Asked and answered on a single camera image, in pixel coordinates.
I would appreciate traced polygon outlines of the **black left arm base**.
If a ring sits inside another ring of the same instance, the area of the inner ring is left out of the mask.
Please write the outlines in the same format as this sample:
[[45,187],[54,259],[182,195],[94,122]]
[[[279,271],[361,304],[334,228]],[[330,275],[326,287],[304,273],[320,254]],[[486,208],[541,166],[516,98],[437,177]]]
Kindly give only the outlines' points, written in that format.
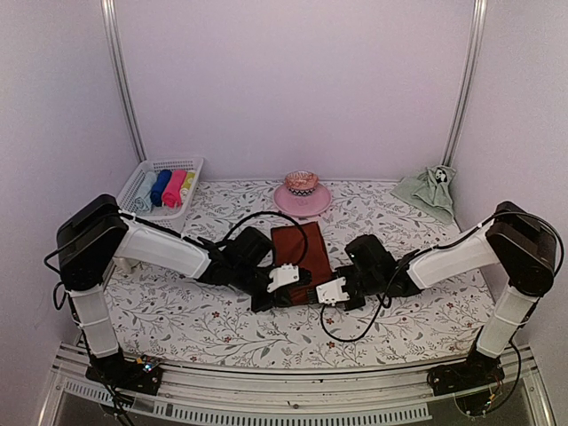
[[122,349],[98,358],[89,353],[90,365],[85,377],[111,389],[134,391],[156,396],[162,383],[161,361],[147,355],[136,359],[124,357]]

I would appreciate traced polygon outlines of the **dark red towel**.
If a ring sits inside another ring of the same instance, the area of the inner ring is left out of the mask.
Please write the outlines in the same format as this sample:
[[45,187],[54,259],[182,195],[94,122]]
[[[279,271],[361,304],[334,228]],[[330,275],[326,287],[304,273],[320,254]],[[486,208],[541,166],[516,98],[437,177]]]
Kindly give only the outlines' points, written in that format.
[[316,287],[333,279],[319,224],[310,222],[301,228],[291,225],[271,229],[275,264],[293,264],[300,269],[299,283],[275,290],[276,307],[317,304]]

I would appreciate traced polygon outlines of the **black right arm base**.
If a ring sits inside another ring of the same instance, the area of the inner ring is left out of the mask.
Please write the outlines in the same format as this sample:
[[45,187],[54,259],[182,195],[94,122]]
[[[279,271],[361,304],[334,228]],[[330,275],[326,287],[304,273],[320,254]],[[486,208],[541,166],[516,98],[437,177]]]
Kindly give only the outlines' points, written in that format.
[[472,347],[465,360],[431,368],[427,384],[435,396],[463,392],[454,402],[463,414],[477,417],[489,413],[504,378],[500,357],[488,357]]

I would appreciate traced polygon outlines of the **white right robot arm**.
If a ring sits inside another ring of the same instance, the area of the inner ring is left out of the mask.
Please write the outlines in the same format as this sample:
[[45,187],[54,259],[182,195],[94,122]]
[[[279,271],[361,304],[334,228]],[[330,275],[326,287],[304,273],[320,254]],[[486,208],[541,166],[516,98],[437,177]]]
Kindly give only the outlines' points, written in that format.
[[358,303],[365,296],[414,296],[440,281],[498,265],[508,284],[472,346],[473,355],[459,368],[465,386],[477,387],[493,372],[516,331],[553,287],[564,261],[564,244],[547,221],[510,201],[500,203],[481,223],[454,240],[393,257],[377,237],[359,236],[345,249],[350,264],[317,287],[322,304]]

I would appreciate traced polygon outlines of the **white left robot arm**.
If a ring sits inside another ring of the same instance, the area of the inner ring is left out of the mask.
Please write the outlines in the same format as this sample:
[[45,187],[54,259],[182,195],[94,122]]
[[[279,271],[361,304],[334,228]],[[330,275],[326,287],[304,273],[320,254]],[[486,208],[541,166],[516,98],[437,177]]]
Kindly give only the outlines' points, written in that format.
[[310,283],[312,275],[298,262],[261,266],[276,248],[254,227],[219,242],[196,240],[119,208],[114,196],[102,194],[57,232],[54,271],[71,298],[98,371],[113,385],[132,376],[122,358],[102,289],[104,273],[114,260],[125,259],[179,272],[216,286],[232,286],[251,297],[251,310],[264,312],[277,303],[277,291]]

